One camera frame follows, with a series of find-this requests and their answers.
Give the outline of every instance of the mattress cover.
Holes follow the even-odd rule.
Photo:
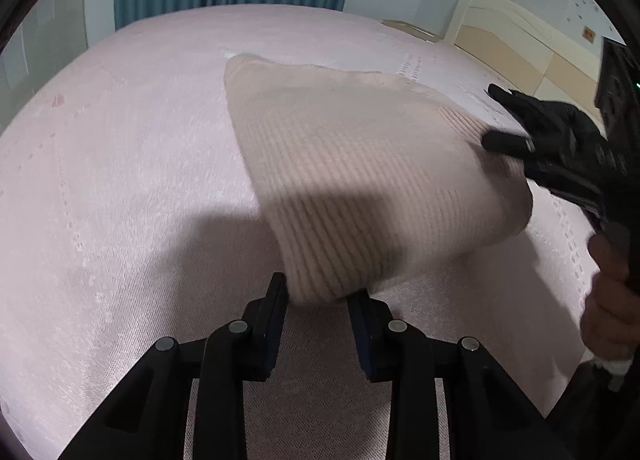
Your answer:
[[[208,335],[282,269],[226,110],[241,52],[401,74],[518,130],[482,64],[335,11],[203,8],[94,46],[0,136],[0,404],[34,459],[56,458],[158,337]],[[530,186],[523,233],[379,297],[427,335],[476,336],[546,413],[584,351],[595,266],[580,210]],[[390,386],[364,378],[343,304],[292,307],[271,379],[244,400],[249,458],[384,456]]]

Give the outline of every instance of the person's arm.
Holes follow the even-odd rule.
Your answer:
[[[628,359],[640,345],[640,296],[625,286],[628,264],[606,237],[594,235],[588,249],[600,271],[580,320],[582,341],[602,359]]]

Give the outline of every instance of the human hand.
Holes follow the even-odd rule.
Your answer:
[[[625,286],[628,263],[603,234],[592,236],[588,249],[600,271],[580,319],[582,342],[601,359],[628,359],[640,345],[640,296]]]

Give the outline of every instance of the beige knit garment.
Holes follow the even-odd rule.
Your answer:
[[[290,296],[332,302],[521,231],[522,166],[487,125],[400,75],[229,60],[228,110]]]

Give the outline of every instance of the cream headboard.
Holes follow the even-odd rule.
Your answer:
[[[602,128],[593,105],[600,60],[508,0],[459,0],[444,42],[484,62],[520,91],[570,102]]]

